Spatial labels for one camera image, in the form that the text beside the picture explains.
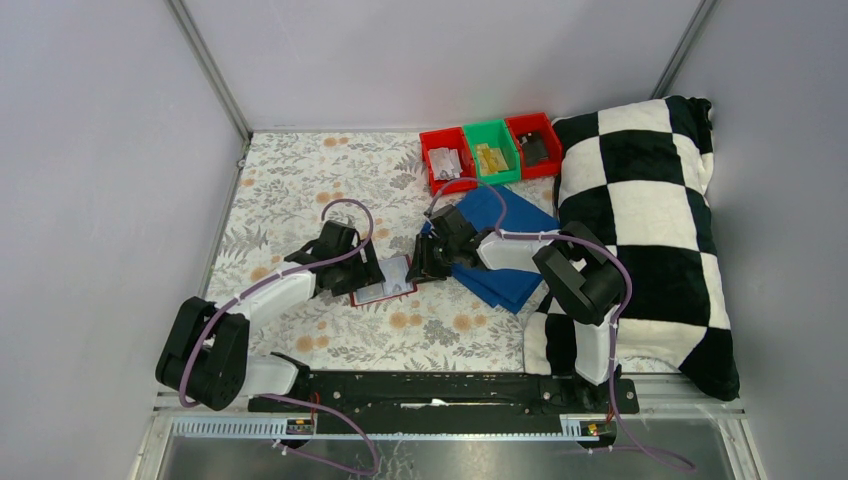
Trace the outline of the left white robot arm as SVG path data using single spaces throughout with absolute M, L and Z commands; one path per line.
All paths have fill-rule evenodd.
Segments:
M 263 325 L 322 292 L 342 296 L 383 282 L 375 248 L 350 226 L 328 220 L 319 236 L 284 257 L 279 270 L 218 305 L 197 296 L 180 306 L 156 365 L 158 383 L 183 404 L 219 411 L 240 396 L 271 394 L 288 411 L 309 401 L 308 367 L 285 354 L 254 355 Z

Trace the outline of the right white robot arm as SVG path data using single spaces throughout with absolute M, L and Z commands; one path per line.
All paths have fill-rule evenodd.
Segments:
M 617 368 L 613 325 L 632 296 L 631 277 L 615 254 L 580 222 L 561 230 L 511 232 L 498 225 L 477 229 L 452 205 L 424 216 L 430 228 L 416 237 L 406 281 L 444 280 L 456 265 L 539 274 L 574 322 L 575 371 L 582 377 L 573 386 L 575 402 L 589 412 L 607 405 Z

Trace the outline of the red leather card holder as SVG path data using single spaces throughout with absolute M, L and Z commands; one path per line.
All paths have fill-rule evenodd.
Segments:
M 378 262 L 384 280 L 362 287 L 351 294 L 354 307 L 364 306 L 415 293 L 417 286 L 406 280 L 411 261 L 408 256 L 395 256 Z

